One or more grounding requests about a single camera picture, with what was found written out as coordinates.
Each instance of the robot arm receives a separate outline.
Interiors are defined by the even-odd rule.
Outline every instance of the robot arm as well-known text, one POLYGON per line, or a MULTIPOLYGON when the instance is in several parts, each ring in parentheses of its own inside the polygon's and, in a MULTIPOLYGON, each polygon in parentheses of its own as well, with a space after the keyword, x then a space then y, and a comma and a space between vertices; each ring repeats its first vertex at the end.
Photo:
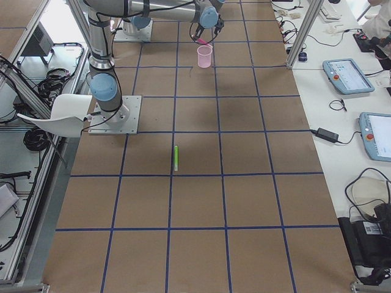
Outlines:
POLYGON ((220 31, 224 22, 218 11, 225 0, 83 0, 89 7, 91 57, 90 89, 96 98, 103 120, 108 125, 126 121, 130 110, 122 101, 122 93, 112 58, 111 17, 163 18, 198 23, 199 32, 215 27, 220 31))

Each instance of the pink cup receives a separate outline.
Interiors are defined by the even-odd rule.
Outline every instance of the pink cup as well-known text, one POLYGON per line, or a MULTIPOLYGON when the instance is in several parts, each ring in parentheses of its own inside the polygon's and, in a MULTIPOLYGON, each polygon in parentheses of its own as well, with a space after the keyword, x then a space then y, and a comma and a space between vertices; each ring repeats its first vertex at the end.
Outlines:
POLYGON ((208 68, 212 62, 212 46, 199 46, 197 49, 198 66, 201 68, 208 68))

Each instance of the tablet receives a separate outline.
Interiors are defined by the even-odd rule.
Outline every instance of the tablet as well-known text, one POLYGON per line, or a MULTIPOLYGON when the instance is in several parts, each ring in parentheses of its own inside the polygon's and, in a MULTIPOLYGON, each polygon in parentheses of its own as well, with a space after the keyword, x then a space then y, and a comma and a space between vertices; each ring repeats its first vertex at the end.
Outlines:
POLYGON ((364 112, 360 114, 359 123, 369 157, 391 162, 391 115, 364 112))
POLYGON ((353 59, 324 61, 323 70, 333 86, 344 95, 369 93, 375 90, 353 59))

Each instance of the metal plate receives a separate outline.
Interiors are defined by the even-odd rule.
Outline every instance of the metal plate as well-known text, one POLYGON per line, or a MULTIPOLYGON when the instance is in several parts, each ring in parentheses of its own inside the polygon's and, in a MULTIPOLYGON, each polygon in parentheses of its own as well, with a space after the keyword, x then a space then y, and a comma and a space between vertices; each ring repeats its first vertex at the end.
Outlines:
MULTIPOLYGON (((141 109, 141 96, 123 96, 124 105, 130 110, 130 115, 127 121, 119 123, 117 128, 114 128, 107 123, 103 123, 98 126, 91 127, 89 134, 96 135, 109 135, 109 134, 137 134, 137 128, 139 126, 140 109, 141 109)), ((100 107, 97 104, 94 112, 100 111, 100 107)), ((103 122, 102 117, 94 116, 91 120, 91 125, 97 125, 103 122)))
POLYGON ((127 43, 149 43, 151 42, 152 36, 152 24, 153 21, 149 23, 149 25, 139 31, 136 36, 126 35, 123 30, 117 31, 115 34, 114 41, 115 42, 127 42, 127 43))

